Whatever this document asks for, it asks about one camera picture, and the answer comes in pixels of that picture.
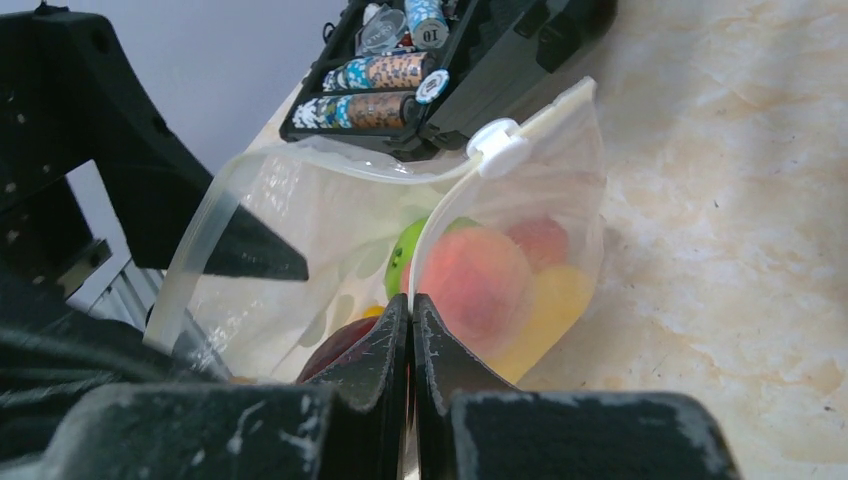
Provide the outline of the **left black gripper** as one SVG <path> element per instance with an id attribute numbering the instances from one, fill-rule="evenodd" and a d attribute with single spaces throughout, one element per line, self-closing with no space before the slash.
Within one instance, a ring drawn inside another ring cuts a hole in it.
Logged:
<path id="1" fill-rule="evenodd" d="M 41 455 L 80 402 L 228 382 L 95 319 L 52 288 L 104 254 L 67 182 L 93 162 L 134 262 L 168 267 L 212 177 L 169 129 L 109 20 L 67 9 L 1 18 L 1 461 Z"/>

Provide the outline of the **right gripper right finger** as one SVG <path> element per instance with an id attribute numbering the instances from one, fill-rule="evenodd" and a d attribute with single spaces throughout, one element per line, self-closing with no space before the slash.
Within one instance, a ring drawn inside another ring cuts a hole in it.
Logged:
<path id="1" fill-rule="evenodd" d="M 522 391 L 452 334 L 426 295 L 411 311 L 424 479 L 737 479 L 720 426 L 673 392 Z"/>

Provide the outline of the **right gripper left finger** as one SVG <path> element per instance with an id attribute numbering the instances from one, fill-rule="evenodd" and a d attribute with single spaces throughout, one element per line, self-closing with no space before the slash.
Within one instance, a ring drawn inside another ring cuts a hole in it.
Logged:
<path id="1" fill-rule="evenodd" d="M 33 479 L 396 479 L 405 430 L 406 328 L 384 376 L 353 386 L 207 382 L 80 401 Z"/>

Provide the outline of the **dark purple fruit toy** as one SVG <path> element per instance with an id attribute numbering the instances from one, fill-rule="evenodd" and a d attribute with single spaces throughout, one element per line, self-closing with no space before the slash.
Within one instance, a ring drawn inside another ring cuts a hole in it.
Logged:
<path id="1" fill-rule="evenodd" d="M 389 365 L 398 323 L 372 316 L 342 327 L 311 354 L 294 383 L 353 386 L 378 381 Z"/>

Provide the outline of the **peach toy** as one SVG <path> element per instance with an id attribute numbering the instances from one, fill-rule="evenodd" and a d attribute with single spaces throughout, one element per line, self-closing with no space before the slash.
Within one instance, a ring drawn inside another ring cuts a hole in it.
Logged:
<path id="1" fill-rule="evenodd" d="M 533 272 L 511 243 L 437 242 L 417 291 L 433 301 L 448 330 L 478 356 L 504 353 L 531 317 Z"/>

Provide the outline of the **green apple toy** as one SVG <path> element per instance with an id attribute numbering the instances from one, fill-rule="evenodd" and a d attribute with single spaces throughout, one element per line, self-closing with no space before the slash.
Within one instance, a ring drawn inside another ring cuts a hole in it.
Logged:
<path id="1" fill-rule="evenodd" d="M 411 283 L 409 266 L 426 223 L 422 218 L 401 233 L 384 275 L 386 296 L 426 294 L 445 312 L 459 312 L 481 299 L 483 285 L 493 281 L 494 270 L 484 265 L 483 251 L 494 245 L 494 234 L 474 220 L 456 219 L 433 243 Z"/>

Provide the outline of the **yellow banana toy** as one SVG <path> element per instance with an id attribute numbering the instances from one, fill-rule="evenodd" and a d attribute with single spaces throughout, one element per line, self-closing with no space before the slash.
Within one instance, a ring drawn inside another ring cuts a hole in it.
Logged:
<path id="1" fill-rule="evenodd" d="M 560 340 L 586 311 L 595 280 L 571 265 L 556 265 L 534 277 L 531 316 L 512 343 L 485 363 L 516 383 Z"/>

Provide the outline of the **clear dotted zip bag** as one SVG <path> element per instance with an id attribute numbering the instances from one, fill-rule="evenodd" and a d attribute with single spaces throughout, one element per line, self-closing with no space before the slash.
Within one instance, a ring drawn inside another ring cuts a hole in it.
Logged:
<path id="1" fill-rule="evenodd" d="M 397 294 L 509 382 L 596 288 L 606 187 L 596 84 L 464 152 L 409 166 L 323 137 L 253 150 L 213 179 L 168 267 L 145 340 L 226 376 L 293 381 Z"/>

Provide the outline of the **orange mango toy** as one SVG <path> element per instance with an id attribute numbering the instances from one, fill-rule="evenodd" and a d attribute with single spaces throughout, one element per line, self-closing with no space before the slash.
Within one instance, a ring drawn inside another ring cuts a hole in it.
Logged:
<path id="1" fill-rule="evenodd" d="M 568 261 L 568 232 L 549 217 L 513 224 L 506 229 L 505 234 L 524 253 L 533 272 L 566 264 Z"/>

